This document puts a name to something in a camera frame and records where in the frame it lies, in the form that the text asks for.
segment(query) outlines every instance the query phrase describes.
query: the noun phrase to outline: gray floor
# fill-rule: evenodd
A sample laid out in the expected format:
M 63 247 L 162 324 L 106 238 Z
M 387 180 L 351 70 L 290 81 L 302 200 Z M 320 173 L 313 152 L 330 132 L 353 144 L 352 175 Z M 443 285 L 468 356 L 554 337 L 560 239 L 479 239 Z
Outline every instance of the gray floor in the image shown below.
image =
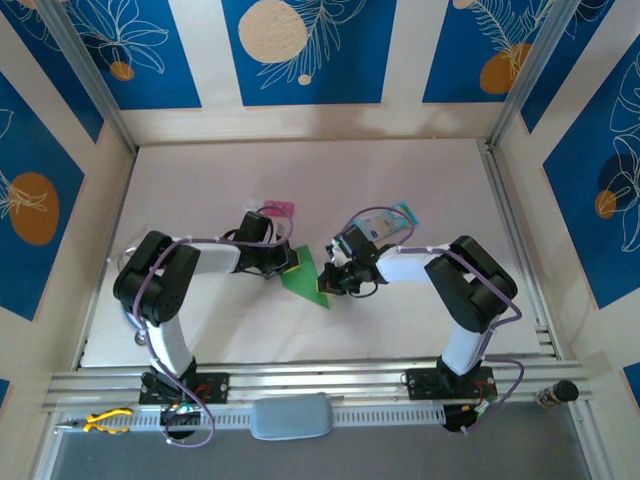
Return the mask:
M 568 410 L 507 404 L 467 438 L 442 427 L 340 428 L 313 440 L 263 442 L 220 432 L 201 449 L 160 433 L 65 434 L 63 479 L 554 479 L 589 478 Z

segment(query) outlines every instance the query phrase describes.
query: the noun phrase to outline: cable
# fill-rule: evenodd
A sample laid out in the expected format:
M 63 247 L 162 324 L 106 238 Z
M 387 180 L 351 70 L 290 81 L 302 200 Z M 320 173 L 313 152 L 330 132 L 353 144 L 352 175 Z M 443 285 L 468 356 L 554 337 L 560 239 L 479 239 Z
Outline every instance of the cable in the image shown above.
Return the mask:
M 484 415 L 481 415 L 476 421 L 476 423 L 471 425 L 466 430 L 463 430 L 463 433 L 465 435 L 467 434 L 467 432 L 478 428 L 478 425 L 480 425 L 482 422 L 486 421 L 487 418 L 493 415 L 504 404 L 504 402 L 507 401 L 507 399 L 511 396 L 511 394 L 516 390 L 516 388 L 518 388 L 518 386 L 520 385 L 520 382 L 522 382 L 522 379 L 524 378 L 524 365 L 522 364 L 522 362 L 519 362 L 518 360 L 515 360 L 513 358 L 502 358 L 502 357 L 494 357 L 489 360 L 491 362 L 511 363 L 513 365 L 517 365 L 520 368 L 520 373 L 518 374 L 518 378 L 516 378 L 516 381 L 513 382 L 513 385 L 511 385 L 511 388 L 509 388 L 509 390 L 507 390 L 507 392 L 502 397 L 500 397 L 500 400 L 498 400 L 495 404 L 493 404 L 493 406 L 490 407 L 487 413 L 485 413 Z
M 401 215 L 404 218 L 406 218 L 407 222 L 409 222 L 409 229 L 410 229 L 409 233 L 407 233 L 404 237 L 402 237 L 402 239 L 397 243 L 397 245 L 402 245 L 404 242 L 409 240 L 409 238 L 411 238 L 411 235 L 413 235 L 413 232 L 416 230 L 416 226 L 413 223 L 413 220 L 406 212 L 403 212 L 402 210 L 398 210 L 396 208 L 378 206 L 378 207 L 363 208 L 362 210 L 360 210 L 358 213 L 356 213 L 353 217 L 349 219 L 349 221 L 346 223 L 344 227 L 342 227 L 342 230 L 340 230 L 340 233 L 344 232 L 347 228 L 349 228 L 351 226 L 351 223 L 360 215 L 362 215 L 363 213 L 371 212 L 373 210 L 387 210 L 389 212 L 397 213 L 398 215 Z
M 198 448 L 198 447 L 202 447 L 202 446 L 206 445 L 213 438 L 213 434 L 214 434 L 214 431 L 215 431 L 215 417 L 213 416 L 213 413 L 211 413 L 211 410 L 209 410 L 207 405 L 202 400 L 200 400 L 200 398 L 194 392 L 192 392 L 189 387 L 184 385 L 180 381 L 180 379 L 178 377 L 176 377 L 176 375 L 171 370 L 169 370 L 169 368 L 164 363 L 162 363 L 162 361 L 158 357 L 158 354 L 156 353 L 155 349 L 153 348 L 153 344 L 151 343 L 151 338 L 149 336 L 149 325 L 147 324 L 146 320 L 144 320 L 140 316 L 140 302 L 142 300 L 142 296 L 144 295 L 144 292 L 147 290 L 147 288 L 149 288 L 151 280 L 153 279 L 153 277 L 156 274 L 156 272 L 160 269 L 161 265 L 163 265 L 163 263 L 167 259 L 167 257 L 171 254 L 171 252 L 173 252 L 176 248 L 178 248 L 181 245 L 185 245 L 185 244 L 188 244 L 188 243 L 220 243 L 220 244 L 224 244 L 224 245 L 234 245 L 234 246 L 248 246 L 248 247 L 256 247 L 256 248 L 273 248 L 273 247 L 276 247 L 278 245 L 282 245 L 285 242 L 287 242 L 289 240 L 289 238 L 291 238 L 291 234 L 293 233 L 293 220 L 292 220 L 292 218 L 287 214 L 287 212 L 285 212 L 283 209 L 281 209 L 279 207 L 271 206 L 269 208 L 270 209 L 280 210 L 284 214 L 285 218 L 289 221 L 289 229 L 287 230 L 287 233 L 285 235 L 283 235 L 282 238 L 280 238 L 276 242 L 274 242 L 274 243 L 266 243 L 266 242 L 234 242 L 233 240 L 228 240 L 228 239 L 219 238 L 219 237 L 218 238 L 200 238 L 200 239 L 194 239 L 194 238 L 191 238 L 191 237 L 187 237 L 187 238 L 183 238 L 183 239 L 180 239 L 180 240 L 176 240 L 171 245 L 169 245 L 158 256 L 158 259 L 153 264 L 153 266 L 149 269 L 149 273 L 144 278 L 142 284 L 140 285 L 140 288 L 138 289 L 138 292 L 136 293 L 135 299 L 133 301 L 132 314 L 133 314 L 133 317 L 135 318 L 135 320 L 138 322 L 138 327 L 144 333 L 144 338 L 145 338 L 145 341 L 146 341 L 147 349 L 149 350 L 149 355 L 151 356 L 151 361 L 155 362 L 155 365 L 162 371 L 162 373 L 164 373 L 167 376 L 167 378 L 169 378 L 169 380 L 171 380 L 171 382 L 174 385 L 176 385 L 176 387 L 178 387 L 183 392 L 183 394 L 185 394 L 188 397 L 190 397 L 196 403 L 196 405 L 198 405 L 202 409 L 202 411 L 204 411 L 205 414 L 211 420 L 211 429 L 209 430 L 209 435 L 207 435 L 207 438 L 205 438 L 203 441 L 198 442 L 198 443 L 176 442 L 169 435 L 169 424 L 165 425 L 164 430 L 162 430 L 162 435 L 165 437 L 165 440 L 170 445 L 175 445 L 177 447 L 182 447 L 182 448 Z M 265 210 L 265 207 L 259 209 L 258 213 L 260 213 L 263 210 Z
M 349 292 L 349 296 L 353 298 L 369 298 L 378 291 L 378 288 L 380 288 L 380 285 L 378 285 L 377 282 L 373 282 L 373 284 L 375 285 L 375 287 L 372 292 L 365 293 L 364 295 L 354 295 L 353 293 Z
M 482 344 L 480 345 L 480 349 L 478 350 L 478 357 L 482 359 L 485 358 L 484 352 L 487 350 L 487 347 L 489 346 L 489 342 L 491 341 L 491 337 L 495 333 L 496 328 L 502 325 L 506 325 L 507 323 L 516 322 L 522 318 L 522 310 L 520 310 L 520 308 L 518 308 L 518 306 L 515 303 L 513 303 L 513 301 L 509 297 L 507 297 L 504 293 L 502 293 L 502 291 L 498 287 L 496 287 L 493 283 L 491 283 L 487 277 L 485 277 L 482 273 L 480 273 L 480 271 L 477 268 L 475 268 L 473 265 L 471 265 L 468 261 L 466 261 L 462 256 L 458 255 L 457 253 L 452 252 L 451 250 L 448 250 L 445 248 L 438 248 L 438 247 L 400 248 L 399 251 L 400 253 L 426 252 L 426 253 L 435 253 L 439 255 L 444 254 L 444 255 L 450 256 L 456 262 L 462 265 L 465 269 L 467 269 L 467 271 L 475 275 L 475 277 L 478 280 L 480 280 L 489 290 L 491 290 L 491 292 L 493 292 L 494 295 L 496 295 L 505 305 L 507 305 L 511 310 L 513 310 L 514 314 L 512 316 L 505 318 L 503 320 L 498 320 L 496 322 L 493 322 L 489 326 L 489 330 L 487 331 L 487 334 L 482 340 Z M 524 365 L 518 360 L 509 359 L 509 358 L 500 358 L 500 357 L 491 358 L 489 360 L 493 362 L 498 362 L 498 363 L 511 363 L 514 365 L 518 365 L 520 367 L 520 374 L 518 375 L 518 378 L 516 379 L 516 381 L 513 382 L 513 385 L 511 386 L 511 388 L 509 388 L 509 390 L 507 390 L 507 392 L 500 398 L 500 400 L 498 400 L 497 403 L 495 403 L 495 405 L 491 408 L 490 411 L 482 415 L 480 419 L 476 421 L 475 424 L 473 424 L 467 429 L 462 430 L 462 432 L 465 435 L 467 434 L 468 431 L 474 430 L 477 427 L 477 425 L 482 423 L 486 418 L 493 415 L 493 413 L 496 410 L 498 410 L 504 404 L 504 402 L 507 401 L 507 399 L 511 396 L 511 394 L 515 391 L 515 389 L 518 388 L 518 386 L 520 385 L 520 382 L 522 382 L 522 379 L 524 377 Z

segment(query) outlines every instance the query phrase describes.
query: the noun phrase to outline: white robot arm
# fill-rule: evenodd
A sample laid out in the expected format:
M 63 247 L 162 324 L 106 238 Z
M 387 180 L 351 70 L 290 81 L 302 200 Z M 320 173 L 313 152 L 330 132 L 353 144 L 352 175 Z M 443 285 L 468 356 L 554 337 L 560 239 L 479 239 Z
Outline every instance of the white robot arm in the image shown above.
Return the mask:
M 378 249 L 354 225 L 336 236 L 327 251 L 331 262 L 325 264 L 318 278 L 321 292 L 355 296 L 366 282 L 376 284 L 376 288 L 397 282 L 418 282 L 436 288 L 456 322 L 448 346 L 438 359 L 440 381 L 452 396 L 464 390 L 465 381 L 480 367 L 490 325 L 507 309 L 495 290 L 509 300 L 518 292 L 509 274 L 468 236 L 441 247 L 386 245 Z M 447 251 L 462 257 L 491 286 L 470 276 L 462 264 L 444 254 Z

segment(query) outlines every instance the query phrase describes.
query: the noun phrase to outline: blue wallpaper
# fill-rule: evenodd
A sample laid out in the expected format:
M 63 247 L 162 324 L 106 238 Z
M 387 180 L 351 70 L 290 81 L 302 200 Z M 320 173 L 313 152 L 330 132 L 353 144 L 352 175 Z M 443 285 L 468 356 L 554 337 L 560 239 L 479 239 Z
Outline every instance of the blue wallpaper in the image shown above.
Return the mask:
M 242 103 L 380 103 L 396 0 L 222 0 Z
M 530 132 L 540 121 L 569 72 L 615 0 L 583 0 L 524 106 L 522 118 Z
M 121 109 L 201 106 L 168 0 L 69 0 L 63 5 Z M 89 104 L 37 12 L 17 0 L 0 0 L 0 8 L 74 112 L 79 102 Z M 95 140 L 97 120 L 76 116 Z
M 640 363 L 634 363 L 624 367 L 624 374 L 627 377 L 636 404 L 640 407 Z
M 9 382 L 3 378 L 0 378 L 0 410 L 2 410 L 2 405 L 4 404 L 4 399 L 9 392 Z
M 501 102 L 554 0 L 450 0 L 422 101 Z M 523 109 L 530 128 L 547 108 L 613 0 L 583 0 Z
M 27 320 L 35 316 L 83 178 L 0 73 L 0 306 Z
M 0 0 L 0 11 L 95 142 L 104 120 L 60 52 L 38 13 L 17 0 Z
M 640 37 L 544 169 L 598 306 L 640 287 Z

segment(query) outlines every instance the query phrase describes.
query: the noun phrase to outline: orange circle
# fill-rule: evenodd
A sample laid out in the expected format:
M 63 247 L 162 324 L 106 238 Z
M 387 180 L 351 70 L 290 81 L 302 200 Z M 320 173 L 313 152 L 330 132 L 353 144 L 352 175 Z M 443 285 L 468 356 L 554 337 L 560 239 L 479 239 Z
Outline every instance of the orange circle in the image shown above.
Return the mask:
M 616 213 L 616 196 L 609 190 L 601 191 L 596 197 L 596 213 L 605 220 Z
M 49 243 L 60 217 L 58 194 L 49 179 L 39 173 L 23 173 L 11 184 L 9 199 L 15 202 L 9 216 L 18 236 L 31 245 Z
M 128 82 L 135 74 L 133 68 L 131 68 L 129 64 L 119 60 L 109 65 L 109 71 L 111 72 L 111 75 L 122 82 Z
M 531 44 L 518 43 L 505 50 L 496 53 L 482 67 L 480 73 L 480 87 L 486 93 L 498 95 L 511 90 L 522 64 L 531 50 Z

